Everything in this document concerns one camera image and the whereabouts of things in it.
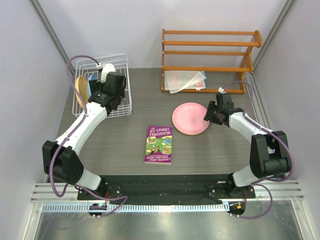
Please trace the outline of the blue plate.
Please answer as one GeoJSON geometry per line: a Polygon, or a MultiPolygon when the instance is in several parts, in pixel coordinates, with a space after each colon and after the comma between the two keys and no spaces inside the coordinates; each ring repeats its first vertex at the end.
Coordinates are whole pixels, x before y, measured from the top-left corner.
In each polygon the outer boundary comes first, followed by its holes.
{"type": "Polygon", "coordinates": [[[95,74],[91,74],[88,77],[88,85],[90,88],[95,88],[98,84],[98,78],[95,74]]]}

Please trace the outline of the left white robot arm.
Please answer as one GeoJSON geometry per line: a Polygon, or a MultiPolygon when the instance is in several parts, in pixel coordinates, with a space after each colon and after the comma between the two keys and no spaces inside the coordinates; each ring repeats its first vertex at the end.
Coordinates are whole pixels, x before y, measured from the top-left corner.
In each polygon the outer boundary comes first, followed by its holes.
{"type": "Polygon", "coordinates": [[[125,98],[127,79],[118,72],[102,74],[94,81],[94,89],[87,94],[83,112],[68,130],[55,141],[47,140],[42,146],[43,168],[50,181],[60,180],[66,184],[89,189],[93,198],[100,200],[107,192],[103,180],[86,170],[80,151],[95,128],[125,98]]]}

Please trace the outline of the pink plate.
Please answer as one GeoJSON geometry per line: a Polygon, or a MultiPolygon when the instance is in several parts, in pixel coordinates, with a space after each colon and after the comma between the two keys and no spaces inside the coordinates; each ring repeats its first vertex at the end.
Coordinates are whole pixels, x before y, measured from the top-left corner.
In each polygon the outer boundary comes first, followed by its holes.
{"type": "Polygon", "coordinates": [[[179,105],[172,113],[172,122],[176,129],[183,131],[206,130],[210,125],[204,120],[207,109],[195,102],[187,102],[179,105]]]}

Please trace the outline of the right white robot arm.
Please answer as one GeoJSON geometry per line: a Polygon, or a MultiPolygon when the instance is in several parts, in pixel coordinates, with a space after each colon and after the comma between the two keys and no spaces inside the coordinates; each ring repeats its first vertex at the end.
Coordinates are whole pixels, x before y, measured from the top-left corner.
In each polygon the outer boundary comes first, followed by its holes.
{"type": "Polygon", "coordinates": [[[210,101],[204,120],[216,125],[225,125],[240,133],[250,143],[249,164],[228,175],[226,193],[233,198],[243,193],[244,187],[264,179],[274,179],[291,173],[292,154],[288,147],[287,135],[273,131],[254,121],[242,108],[236,108],[229,93],[218,93],[210,101]]]}

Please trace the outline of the yellow plate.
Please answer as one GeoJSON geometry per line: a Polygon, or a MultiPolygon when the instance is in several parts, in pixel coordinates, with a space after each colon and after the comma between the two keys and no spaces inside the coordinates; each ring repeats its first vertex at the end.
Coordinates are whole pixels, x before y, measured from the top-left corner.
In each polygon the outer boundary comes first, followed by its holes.
{"type": "Polygon", "coordinates": [[[89,95],[88,95],[88,80],[83,76],[80,75],[75,80],[75,88],[78,91],[79,95],[83,99],[84,103],[81,101],[81,98],[76,94],[76,99],[80,107],[84,110],[85,105],[88,103],[89,95]]]}

